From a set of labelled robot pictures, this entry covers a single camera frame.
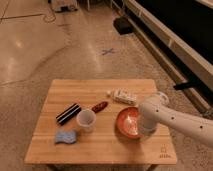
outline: red object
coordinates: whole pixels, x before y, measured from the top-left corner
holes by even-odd
[[[140,138],[137,130],[138,108],[128,107],[119,112],[116,126],[128,138]]]
[[[105,107],[107,107],[108,102],[101,102],[97,105],[95,105],[94,107],[92,107],[92,111],[95,113],[100,112],[101,110],[103,110]]]

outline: concrete floor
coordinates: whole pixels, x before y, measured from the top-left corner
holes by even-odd
[[[0,0],[0,16],[7,2]],[[12,0],[4,17],[52,14],[44,0]],[[24,157],[50,83],[55,78],[151,78],[170,106],[199,115],[134,34],[120,36],[112,26],[117,14],[104,3],[87,12],[3,20],[0,24],[0,170],[47,171],[24,164]],[[102,55],[102,50],[114,53]],[[178,156],[174,166],[156,170],[213,170],[213,150],[171,130]],[[143,166],[69,166],[73,171],[132,171]]]

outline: paper cup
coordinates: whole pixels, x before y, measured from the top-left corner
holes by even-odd
[[[79,112],[76,120],[85,132],[92,132],[96,121],[96,114],[90,109],[85,109]]]

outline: wooden table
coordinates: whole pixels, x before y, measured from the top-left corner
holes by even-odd
[[[143,100],[155,93],[150,79],[126,80],[54,80],[49,89],[41,115],[25,157],[28,164],[175,164],[177,162],[169,130],[158,125],[148,138],[132,140],[115,128],[116,116],[127,105],[106,97],[107,90],[122,89],[136,93]],[[91,108],[107,100],[109,105],[97,114],[95,129],[83,133],[76,119],[64,126],[56,124],[55,117],[74,102],[82,108]],[[58,129],[76,129],[78,142],[73,145],[54,144]]]

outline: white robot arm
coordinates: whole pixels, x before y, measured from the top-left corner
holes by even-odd
[[[213,121],[172,110],[166,107],[168,103],[162,92],[140,103],[138,132],[150,134],[159,122],[213,148]]]

